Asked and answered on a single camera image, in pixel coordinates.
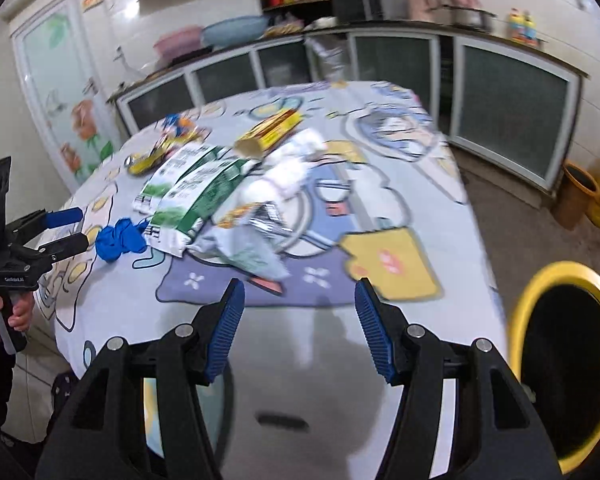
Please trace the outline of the yellow blue snack bag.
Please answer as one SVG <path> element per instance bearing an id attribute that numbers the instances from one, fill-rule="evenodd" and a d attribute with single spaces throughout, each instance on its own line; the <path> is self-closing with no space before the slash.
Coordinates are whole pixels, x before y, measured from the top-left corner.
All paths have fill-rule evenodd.
<path id="1" fill-rule="evenodd" d="M 125 169 L 133 177 L 149 174 L 160 167 L 180 147 L 181 145 L 172 139 L 163 140 L 147 153 L 128 156 L 124 161 Z"/>

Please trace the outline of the blue orange cartoon snack bag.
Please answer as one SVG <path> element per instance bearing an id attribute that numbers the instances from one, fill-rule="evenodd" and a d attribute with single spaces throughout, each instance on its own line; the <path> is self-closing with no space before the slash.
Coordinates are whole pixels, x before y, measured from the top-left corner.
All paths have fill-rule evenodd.
<path id="1" fill-rule="evenodd" d="M 197 125 L 186 114 L 170 114 L 161 123 L 161 142 L 169 145 L 204 142 L 210 134 L 210 128 Z"/>

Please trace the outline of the yellow red cardboard box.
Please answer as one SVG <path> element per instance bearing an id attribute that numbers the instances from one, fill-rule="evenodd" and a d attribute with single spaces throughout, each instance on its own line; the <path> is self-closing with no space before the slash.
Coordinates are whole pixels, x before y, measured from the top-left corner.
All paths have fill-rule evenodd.
<path id="1" fill-rule="evenodd" d="M 262 160 L 285 141 L 301 121 L 298 110 L 281 110 L 238 138 L 234 150 L 242 157 Z"/>

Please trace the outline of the yellow rimmed black trash bin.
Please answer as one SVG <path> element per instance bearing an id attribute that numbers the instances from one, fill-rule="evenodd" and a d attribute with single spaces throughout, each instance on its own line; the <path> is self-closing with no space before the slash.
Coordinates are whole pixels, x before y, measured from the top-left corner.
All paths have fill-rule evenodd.
<path id="1" fill-rule="evenodd" d="M 562 475 L 592 477 L 600 468 L 600 274 L 574 261 L 544 266 L 522 292 L 507 340 Z"/>

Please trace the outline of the blue crumpled glove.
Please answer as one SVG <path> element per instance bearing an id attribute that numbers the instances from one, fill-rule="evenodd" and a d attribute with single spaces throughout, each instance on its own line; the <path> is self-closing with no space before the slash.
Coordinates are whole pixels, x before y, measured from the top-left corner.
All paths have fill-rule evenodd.
<path id="1" fill-rule="evenodd" d="M 97 257 L 113 263 L 129 252 L 142 254 L 147 248 L 144 232 L 148 224 L 148 219 L 134 223 L 130 218 L 121 218 L 114 226 L 105 226 L 96 236 Z"/>

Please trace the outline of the right green white milk carton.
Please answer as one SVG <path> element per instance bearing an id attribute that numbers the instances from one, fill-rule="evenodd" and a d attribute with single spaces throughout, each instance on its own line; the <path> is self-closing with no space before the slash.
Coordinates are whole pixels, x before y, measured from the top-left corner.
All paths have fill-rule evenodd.
<path id="1" fill-rule="evenodd" d="M 204 224 L 259 162 L 227 157 L 206 162 L 184 178 L 158 203 L 144 231 L 146 243 L 181 258 Z"/>

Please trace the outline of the green white milk carton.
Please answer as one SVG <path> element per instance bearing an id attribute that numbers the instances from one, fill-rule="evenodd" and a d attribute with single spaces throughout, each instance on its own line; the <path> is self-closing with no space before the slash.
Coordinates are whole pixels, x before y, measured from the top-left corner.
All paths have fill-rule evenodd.
<path id="1" fill-rule="evenodd" d="M 149 178 L 132 201 L 132 208 L 140 214 L 154 214 L 163 197 L 179 180 L 207 162 L 222 158 L 229 150 L 222 145 L 185 144 Z"/>
<path id="2" fill-rule="evenodd" d="M 227 157 L 206 162 L 184 178 L 158 203 L 144 231 L 146 243 L 181 258 L 204 224 L 259 162 Z"/>

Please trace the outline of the floral glass door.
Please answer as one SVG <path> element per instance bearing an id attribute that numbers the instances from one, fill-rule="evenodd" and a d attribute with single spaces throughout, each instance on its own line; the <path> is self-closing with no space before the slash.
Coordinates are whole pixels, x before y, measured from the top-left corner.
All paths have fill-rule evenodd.
<path id="1" fill-rule="evenodd" d="M 88 46 L 79 0 L 53 0 L 12 34 L 21 89 L 55 169 L 72 192 L 121 148 Z"/>

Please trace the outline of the left green white milk carton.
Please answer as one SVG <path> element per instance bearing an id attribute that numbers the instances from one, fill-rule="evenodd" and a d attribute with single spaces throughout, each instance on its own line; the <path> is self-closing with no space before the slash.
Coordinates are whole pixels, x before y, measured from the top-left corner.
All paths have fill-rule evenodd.
<path id="1" fill-rule="evenodd" d="M 185 144 L 149 178 L 132 201 L 132 208 L 140 214 L 154 214 L 163 197 L 179 180 L 207 162 L 222 158 L 229 150 L 222 145 Z"/>

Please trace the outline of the silver foil snack wrapper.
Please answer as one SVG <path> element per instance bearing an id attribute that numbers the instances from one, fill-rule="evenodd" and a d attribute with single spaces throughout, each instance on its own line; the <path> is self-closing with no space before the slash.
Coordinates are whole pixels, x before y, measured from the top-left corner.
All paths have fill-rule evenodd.
<path id="1" fill-rule="evenodd" d="M 230 210 L 208 232 L 200 233 L 188 249 L 256 278 L 279 282 L 290 273 L 274 249 L 274 240 L 290 233 L 273 202 L 249 203 Z"/>

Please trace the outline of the pink plastic basin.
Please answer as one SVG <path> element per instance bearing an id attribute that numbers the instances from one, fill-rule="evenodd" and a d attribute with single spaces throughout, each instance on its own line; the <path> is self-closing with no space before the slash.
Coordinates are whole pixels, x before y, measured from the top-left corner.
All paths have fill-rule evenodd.
<path id="1" fill-rule="evenodd" d="M 164 60 L 172 61 L 201 48 L 202 28 L 188 26 L 161 36 L 154 49 Z"/>

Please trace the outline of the white crumpled paper towel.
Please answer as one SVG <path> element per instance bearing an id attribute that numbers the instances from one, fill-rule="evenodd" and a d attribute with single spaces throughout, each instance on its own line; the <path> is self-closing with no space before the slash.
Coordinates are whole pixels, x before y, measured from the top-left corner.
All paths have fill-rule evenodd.
<path id="1" fill-rule="evenodd" d="M 272 203 L 282 208 L 309 177 L 327 144 L 314 128 L 305 128 L 265 157 L 264 173 L 249 180 L 239 194 L 240 204 Z"/>

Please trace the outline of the cartoon printed tablecloth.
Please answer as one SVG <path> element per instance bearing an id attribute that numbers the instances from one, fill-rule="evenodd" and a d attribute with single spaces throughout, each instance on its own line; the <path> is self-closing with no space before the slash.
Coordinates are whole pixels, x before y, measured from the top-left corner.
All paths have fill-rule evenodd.
<path id="1" fill-rule="evenodd" d="M 228 412 L 227 479 L 370 479 L 400 390 L 377 374 L 353 305 L 378 296 L 439 338 L 502 346 L 505 316 L 460 172 L 424 92 L 391 82 L 294 84 L 192 110 L 210 145 L 229 148 L 279 110 L 326 142 L 279 211 L 270 281 L 219 259 L 148 249 L 113 263 L 86 252 L 42 279 L 36 302 L 57 347 L 83 374 L 113 336 L 142 342 L 191 320 L 241 280 L 246 308 L 227 370 L 204 388 L 211 427 Z"/>

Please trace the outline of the white glass-door counter cabinet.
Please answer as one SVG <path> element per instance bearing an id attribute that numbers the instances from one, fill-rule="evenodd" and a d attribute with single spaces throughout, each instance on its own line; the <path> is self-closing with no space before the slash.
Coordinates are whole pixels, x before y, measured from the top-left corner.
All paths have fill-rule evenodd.
<path id="1" fill-rule="evenodd" d="M 541 50 L 416 22 L 297 32 L 214 51 L 155 73 L 111 101 L 129 134 L 170 113 L 251 90 L 308 84 L 304 40 L 347 40 L 351 79 L 413 90 L 459 148 L 552 192 L 570 148 L 586 77 Z"/>

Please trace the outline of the white woven sack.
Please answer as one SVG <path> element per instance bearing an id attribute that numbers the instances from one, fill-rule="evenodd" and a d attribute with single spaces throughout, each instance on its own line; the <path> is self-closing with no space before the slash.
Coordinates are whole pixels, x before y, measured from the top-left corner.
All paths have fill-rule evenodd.
<path id="1" fill-rule="evenodd" d="M 315 81 L 338 82 L 351 79 L 347 40 L 338 35 L 309 36 L 304 40 L 304 45 Z"/>

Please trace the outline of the black microwave oven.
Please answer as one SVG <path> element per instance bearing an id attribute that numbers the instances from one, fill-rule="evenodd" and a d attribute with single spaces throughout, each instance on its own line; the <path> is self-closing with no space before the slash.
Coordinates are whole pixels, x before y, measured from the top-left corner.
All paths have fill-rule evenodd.
<path id="1" fill-rule="evenodd" d="M 401 21 L 410 17 L 407 0 L 334 0 L 339 24 Z"/>

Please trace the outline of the yellow detergent bottles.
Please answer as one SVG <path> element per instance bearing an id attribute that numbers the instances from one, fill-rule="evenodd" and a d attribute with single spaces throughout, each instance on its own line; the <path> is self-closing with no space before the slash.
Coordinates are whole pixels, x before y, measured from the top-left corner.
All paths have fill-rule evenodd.
<path id="1" fill-rule="evenodd" d="M 516 8 L 510 9 L 507 36 L 509 40 L 518 42 L 518 44 L 526 44 L 535 48 L 539 44 L 535 24 L 528 11 L 521 11 Z"/>

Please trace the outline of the steel cooking pot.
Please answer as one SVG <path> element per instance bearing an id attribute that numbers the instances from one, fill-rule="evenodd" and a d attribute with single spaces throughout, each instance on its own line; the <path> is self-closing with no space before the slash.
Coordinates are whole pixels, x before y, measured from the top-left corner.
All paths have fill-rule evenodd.
<path id="1" fill-rule="evenodd" d="M 464 6 L 445 6 L 449 14 L 450 24 L 457 28 L 478 30 L 490 34 L 493 32 L 493 21 L 496 15 L 482 9 L 465 8 Z"/>

